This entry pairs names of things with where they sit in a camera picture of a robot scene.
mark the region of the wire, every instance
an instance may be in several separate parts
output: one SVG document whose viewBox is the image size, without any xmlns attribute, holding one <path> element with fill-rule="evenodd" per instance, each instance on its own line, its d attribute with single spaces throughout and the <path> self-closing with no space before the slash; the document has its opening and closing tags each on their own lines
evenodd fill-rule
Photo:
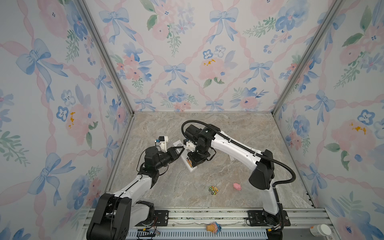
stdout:
<svg viewBox="0 0 384 240">
<path fill-rule="evenodd" d="M 166 173 L 168 171 L 168 168 L 169 168 L 169 165 L 167 164 L 167 170 L 165 172 L 163 172 L 162 174 L 160 174 L 159 176 L 164 175 L 164 173 Z"/>
</svg>

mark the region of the white container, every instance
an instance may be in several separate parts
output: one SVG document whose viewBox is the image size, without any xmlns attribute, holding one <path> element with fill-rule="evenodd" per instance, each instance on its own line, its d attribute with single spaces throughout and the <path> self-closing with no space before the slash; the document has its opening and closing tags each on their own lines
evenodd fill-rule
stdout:
<svg viewBox="0 0 384 240">
<path fill-rule="evenodd" d="M 178 140 L 177 142 L 174 142 L 173 143 L 173 146 L 174 147 L 181 147 L 181 146 L 184 146 L 184 151 L 183 153 L 181 154 L 180 158 L 183 160 L 184 164 L 186 165 L 187 169 L 189 170 L 189 172 L 192 172 L 193 170 L 195 170 L 197 168 L 196 167 L 192 167 L 192 162 L 189 160 L 189 157 L 188 157 L 188 152 L 187 152 L 187 149 L 186 149 L 186 146 L 183 145 L 183 143 Z"/>
<path fill-rule="evenodd" d="M 315 237 L 329 236 L 332 232 L 331 229 L 325 224 L 318 224 L 312 226 L 310 231 Z"/>
</svg>

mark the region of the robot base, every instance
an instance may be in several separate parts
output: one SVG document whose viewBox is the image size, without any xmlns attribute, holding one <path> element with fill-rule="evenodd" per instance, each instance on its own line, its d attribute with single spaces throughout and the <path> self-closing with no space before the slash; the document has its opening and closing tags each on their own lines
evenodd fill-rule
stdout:
<svg viewBox="0 0 384 240">
<path fill-rule="evenodd" d="M 249 225 L 251 227 L 270 226 L 268 224 L 268 220 L 263 210 L 249 210 L 248 219 L 249 219 Z M 291 222 L 289 221 L 289 218 L 288 218 L 288 214 L 285 210 L 283 210 L 283 220 L 284 220 L 284 226 L 288 227 L 291 225 Z"/>
</svg>

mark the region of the cable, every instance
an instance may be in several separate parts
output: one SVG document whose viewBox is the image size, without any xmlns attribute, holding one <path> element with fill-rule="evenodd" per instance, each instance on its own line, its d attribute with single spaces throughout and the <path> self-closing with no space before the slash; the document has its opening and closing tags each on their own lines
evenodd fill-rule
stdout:
<svg viewBox="0 0 384 240">
<path fill-rule="evenodd" d="M 160 174 L 159 176 L 164 175 L 164 173 L 166 173 L 168 171 L 168 168 L 169 168 L 169 165 L 167 164 L 167 170 L 165 172 L 163 172 L 162 174 Z"/>
<path fill-rule="evenodd" d="M 230 141 L 231 143 L 235 144 L 236 146 L 252 153 L 253 155 L 259 157 L 259 158 L 262 158 L 262 159 L 265 159 L 265 160 L 268 160 L 270 162 L 273 162 L 273 163 L 276 163 L 277 165 L 280 165 L 282 166 L 283 168 L 285 168 L 288 172 L 290 172 L 290 174 L 292 175 L 291 179 L 288 179 L 288 180 L 282 180 L 282 181 L 277 181 L 275 183 L 273 183 L 272 187 L 275 187 L 276 185 L 278 184 L 285 184 L 285 183 L 290 183 L 290 182 L 293 182 L 295 181 L 296 179 L 296 174 L 295 172 L 290 168 L 288 167 L 287 165 L 285 165 L 284 163 L 282 162 L 279 162 L 277 160 L 274 160 L 273 158 L 270 158 L 270 157 L 267 157 L 267 156 L 264 156 L 264 155 L 261 155 L 261 154 L 258 154 L 257 152 L 253 151 L 252 149 L 242 145 L 241 143 L 238 143 L 232 139 L 230 139 L 228 136 L 222 134 L 220 131 L 218 131 L 217 129 L 215 129 L 214 127 L 210 126 L 209 124 L 205 123 L 205 122 L 202 122 L 202 121 L 198 121 L 198 120 L 188 120 L 188 121 L 185 121 L 182 125 L 181 125 L 181 133 L 183 134 L 183 136 L 185 136 L 185 132 L 184 132 L 184 126 L 187 124 L 187 123 L 190 123 L 190 122 L 195 122 L 195 123 L 199 123 L 201 125 L 204 125 L 206 126 L 207 128 L 213 130 L 215 133 L 217 133 L 218 135 L 222 136 L 225 140 L 228 140 Z"/>
</svg>

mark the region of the black bracket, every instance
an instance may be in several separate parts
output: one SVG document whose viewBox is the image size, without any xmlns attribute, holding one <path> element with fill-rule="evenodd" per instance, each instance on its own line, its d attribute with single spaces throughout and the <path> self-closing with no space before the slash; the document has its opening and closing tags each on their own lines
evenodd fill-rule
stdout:
<svg viewBox="0 0 384 240">
<path fill-rule="evenodd" d="M 155 210 L 155 218 L 157 217 L 157 222 L 154 224 L 157 227 L 166 227 L 168 225 L 168 210 Z M 137 227 L 147 227 L 148 225 L 143 222 L 139 222 Z"/>
<path fill-rule="evenodd" d="M 249 210 L 247 212 L 248 212 L 249 225 L 251 227 L 270 226 L 267 223 L 266 216 L 264 215 L 263 210 Z M 285 210 L 283 210 L 283 220 L 284 220 L 285 227 L 288 227 L 291 225 L 288 214 Z"/>
</svg>

